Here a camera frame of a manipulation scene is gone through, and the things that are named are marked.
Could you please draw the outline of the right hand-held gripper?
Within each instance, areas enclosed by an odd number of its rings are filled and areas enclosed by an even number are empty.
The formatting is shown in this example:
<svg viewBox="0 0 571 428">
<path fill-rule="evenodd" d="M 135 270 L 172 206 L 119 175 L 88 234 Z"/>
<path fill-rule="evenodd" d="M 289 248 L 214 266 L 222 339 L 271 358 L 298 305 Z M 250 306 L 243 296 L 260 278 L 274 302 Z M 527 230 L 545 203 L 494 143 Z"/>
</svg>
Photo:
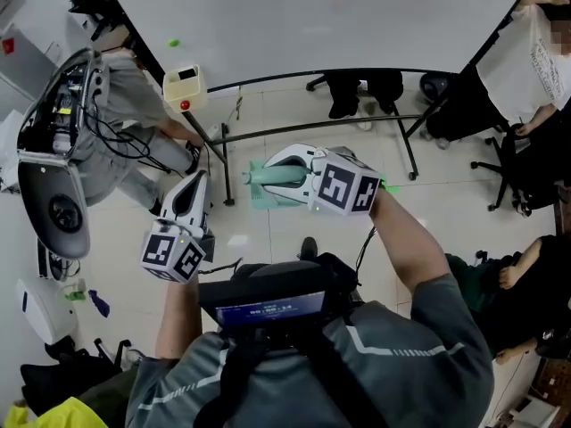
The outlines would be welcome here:
<svg viewBox="0 0 571 428">
<path fill-rule="evenodd" d="M 311 168 L 312 180 L 262 186 L 268 193 L 307 203 L 311 212 L 367 215 L 382 184 L 378 171 L 349 152 L 317 149 L 309 144 L 291 144 L 276 152 L 263 165 L 264 168 L 273 166 Z"/>
</svg>

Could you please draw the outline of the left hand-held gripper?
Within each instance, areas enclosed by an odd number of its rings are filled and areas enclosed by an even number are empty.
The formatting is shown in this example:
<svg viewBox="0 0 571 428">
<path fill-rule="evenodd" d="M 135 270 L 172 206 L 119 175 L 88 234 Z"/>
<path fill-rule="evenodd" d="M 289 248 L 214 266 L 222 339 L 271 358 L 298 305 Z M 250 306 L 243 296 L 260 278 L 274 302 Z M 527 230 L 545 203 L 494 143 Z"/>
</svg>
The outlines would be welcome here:
<svg viewBox="0 0 571 428">
<path fill-rule="evenodd" d="M 213 261 L 215 237 L 204 231 L 211 206 L 211 177 L 205 170 L 178 182 L 144 240 L 140 266 L 161 280 L 188 284 L 204 261 Z"/>
</svg>

